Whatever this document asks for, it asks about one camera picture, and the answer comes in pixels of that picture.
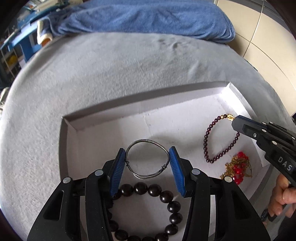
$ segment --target gold clasp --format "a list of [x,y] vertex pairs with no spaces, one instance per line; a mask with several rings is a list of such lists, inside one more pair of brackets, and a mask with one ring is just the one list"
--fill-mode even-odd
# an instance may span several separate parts
[[227,119],[233,121],[235,117],[232,114],[227,114]]

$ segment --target dark bead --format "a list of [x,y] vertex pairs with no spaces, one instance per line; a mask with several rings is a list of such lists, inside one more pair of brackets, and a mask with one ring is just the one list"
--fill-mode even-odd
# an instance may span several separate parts
[[165,233],[167,235],[175,235],[176,233],[178,233],[178,226],[175,224],[169,224],[165,227]]
[[155,241],[168,241],[168,235],[165,233],[156,234]]
[[128,232],[127,231],[124,231],[124,230],[117,230],[115,233],[114,233],[114,236],[117,240],[119,241],[124,241],[124,240],[127,240],[128,239]]
[[160,195],[159,195],[159,199],[163,202],[163,203],[169,203],[173,200],[174,198],[174,194],[171,191],[163,191]]
[[107,218],[108,218],[108,220],[111,220],[111,218],[112,218],[112,213],[110,213],[108,210],[106,210],[107,211]]
[[147,192],[148,187],[147,187],[146,183],[139,182],[134,185],[133,190],[135,193],[137,193],[139,195],[143,195]]
[[177,213],[181,209],[181,204],[177,201],[171,201],[168,204],[167,209],[170,213]]
[[121,197],[122,193],[121,191],[118,189],[117,193],[114,194],[114,196],[112,197],[113,200],[117,200]]
[[142,241],[155,241],[155,239],[152,237],[144,237]]
[[113,207],[113,200],[111,199],[111,198],[105,198],[104,199],[104,202],[105,202],[105,207],[107,208],[107,209],[109,209],[109,208],[112,208]]
[[133,194],[133,186],[130,184],[123,184],[120,187],[121,193],[125,197],[129,197]]
[[169,218],[170,222],[172,224],[179,224],[182,222],[183,220],[183,216],[180,213],[173,213],[170,218]]
[[152,197],[157,197],[159,194],[161,194],[161,186],[158,184],[152,184],[148,187],[148,193]]
[[115,232],[118,230],[118,223],[116,223],[113,220],[109,220],[109,226],[110,226],[111,232]]
[[141,241],[141,239],[136,235],[132,235],[128,237],[128,241]]

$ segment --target dark wooden bead bracelet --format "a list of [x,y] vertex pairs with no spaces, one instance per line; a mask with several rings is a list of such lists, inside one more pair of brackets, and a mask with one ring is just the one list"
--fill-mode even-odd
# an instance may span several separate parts
[[206,162],[214,163],[216,160],[218,160],[220,157],[222,157],[224,154],[226,154],[226,152],[229,152],[229,150],[234,146],[234,144],[239,139],[239,132],[237,132],[236,137],[234,138],[234,140],[230,143],[230,145],[225,150],[223,150],[221,153],[219,153],[218,155],[216,155],[212,159],[209,158],[208,151],[207,151],[207,138],[209,137],[210,131],[214,127],[214,125],[219,120],[226,119],[226,118],[229,119],[229,120],[231,120],[231,121],[234,119],[233,115],[231,115],[231,114],[228,114],[228,115],[227,114],[220,115],[216,119],[214,119],[214,121],[207,128],[207,131],[205,133],[204,148],[203,148],[204,149],[204,155],[205,155]]
[[118,192],[110,200],[105,200],[105,206],[107,208],[107,217],[109,220],[110,231],[115,232],[114,236],[119,241],[141,241],[140,237],[136,235],[129,236],[128,233],[124,230],[119,229],[119,225],[114,220],[111,220],[112,213],[108,210],[113,207],[113,200],[119,199],[121,196],[129,197],[133,193],[138,195],[143,195],[146,192],[152,197],[159,196],[159,199],[163,203],[167,203],[167,210],[171,212],[169,218],[170,223],[165,227],[163,233],[156,234],[155,238],[144,237],[142,241],[168,241],[169,235],[175,235],[178,232],[177,224],[181,223],[183,216],[178,213],[181,209],[181,204],[177,201],[173,201],[174,195],[171,191],[162,191],[161,187],[158,184],[152,184],[149,187],[145,183],[139,182],[134,185],[123,184]]

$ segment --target silver bangle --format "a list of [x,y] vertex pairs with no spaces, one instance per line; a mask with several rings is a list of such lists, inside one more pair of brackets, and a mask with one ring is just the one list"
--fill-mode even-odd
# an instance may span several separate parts
[[[166,162],[166,164],[164,164],[161,169],[159,169],[156,173],[153,173],[153,174],[148,174],[148,175],[141,175],[141,174],[138,174],[138,173],[135,173],[133,171],[133,169],[131,168],[130,164],[129,164],[129,160],[128,160],[128,152],[130,150],[130,148],[137,144],[137,143],[140,143],[140,142],[147,142],[147,143],[151,143],[153,145],[156,145],[158,147],[160,147],[161,149],[163,149],[165,151],[165,153],[167,154],[168,156],[168,160]],[[170,154],[168,152],[168,150],[162,146],[161,144],[155,142],[155,141],[152,141],[152,140],[149,140],[149,139],[140,139],[140,140],[136,140],[134,141],[132,144],[130,144],[128,146],[128,148],[126,149],[126,158],[125,158],[125,162],[126,162],[126,166],[129,168],[129,170],[134,174],[135,177],[139,178],[139,179],[149,179],[149,178],[153,178],[153,177],[157,177],[160,173],[162,173],[168,166],[168,164],[170,163]]]

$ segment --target screw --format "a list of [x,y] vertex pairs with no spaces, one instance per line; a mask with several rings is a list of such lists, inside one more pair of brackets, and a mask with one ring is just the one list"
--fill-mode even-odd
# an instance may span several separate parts
[[200,174],[200,170],[198,170],[196,168],[192,169],[191,172],[192,172],[193,175],[199,175]]
[[63,179],[63,183],[69,183],[70,181],[71,181],[71,178],[69,178],[69,177],[65,177]]
[[96,170],[95,173],[94,173],[96,176],[101,176],[104,174],[103,170],[99,169],[99,170]]
[[225,180],[226,182],[228,182],[228,183],[232,182],[232,178],[229,177],[229,176],[226,176],[226,177],[224,178],[224,180]]

